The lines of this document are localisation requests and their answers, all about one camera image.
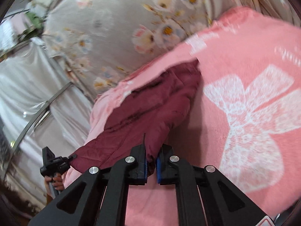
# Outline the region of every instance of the pink cloth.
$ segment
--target pink cloth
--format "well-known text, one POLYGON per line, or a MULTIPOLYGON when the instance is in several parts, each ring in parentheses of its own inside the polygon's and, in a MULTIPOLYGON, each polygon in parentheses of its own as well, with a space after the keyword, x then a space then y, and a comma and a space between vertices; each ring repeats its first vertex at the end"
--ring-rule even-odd
MULTIPOLYGON (((301 197, 301 30, 249 8, 225 13, 97 100, 88 140, 126 95, 165 69, 197 57, 203 76, 189 117, 170 133, 175 153, 216 166, 269 216, 301 197)), ((79 174, 72 169, 65 185, 79 174)), ((155 183, 130 187, 126 225, 177 224, 176 194, 155 183)))

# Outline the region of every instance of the label sticker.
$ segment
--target label sticker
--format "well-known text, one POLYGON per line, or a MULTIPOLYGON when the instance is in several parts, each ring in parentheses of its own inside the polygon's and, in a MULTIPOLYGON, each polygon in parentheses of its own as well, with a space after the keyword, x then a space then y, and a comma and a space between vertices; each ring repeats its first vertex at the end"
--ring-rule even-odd
POLYGON ((275 226, 269 216, 265 216, 256 226, 275 226))

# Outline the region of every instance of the white curtain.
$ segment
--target white curtain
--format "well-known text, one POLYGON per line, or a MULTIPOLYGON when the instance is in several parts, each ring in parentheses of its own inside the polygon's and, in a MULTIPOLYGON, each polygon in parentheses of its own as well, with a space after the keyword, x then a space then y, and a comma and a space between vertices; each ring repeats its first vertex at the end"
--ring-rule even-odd
MULTIPOLYGON (((0 63, 0 115, 14 140, 45 102, 68 83, 57 69, 33 42, 0 63)), ((42 148, 48 146, 56 156, 69 156, 84 145, 91 109, 82 92, 70 86, 51 103, 50 116, 35 130, 30 128, 7 176, 24 199, 40 208, 45 204, 42 148)))

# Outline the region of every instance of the maroon jacket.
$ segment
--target maroon jacket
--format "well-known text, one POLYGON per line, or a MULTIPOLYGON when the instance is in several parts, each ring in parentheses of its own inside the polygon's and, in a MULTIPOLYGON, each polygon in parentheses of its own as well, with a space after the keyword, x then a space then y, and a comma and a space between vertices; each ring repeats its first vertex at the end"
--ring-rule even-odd
POLYGON ((113 110, 104 131, 76 150, 71 165, 81 173, 92 166, 111 167, 143 141, 153 162, 169 131, 187 116, 201 73, 198 60, 169 68, 158 78, 134 90, 113 110))

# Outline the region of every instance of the floral fabric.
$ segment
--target floral fabric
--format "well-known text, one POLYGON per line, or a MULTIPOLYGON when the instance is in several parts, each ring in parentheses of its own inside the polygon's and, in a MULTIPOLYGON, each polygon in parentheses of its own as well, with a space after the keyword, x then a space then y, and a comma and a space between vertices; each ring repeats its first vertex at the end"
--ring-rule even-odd
POLYGON ((44 40, 94 98, 241 5, 300 25, 287 0, 62 0, 44 40))

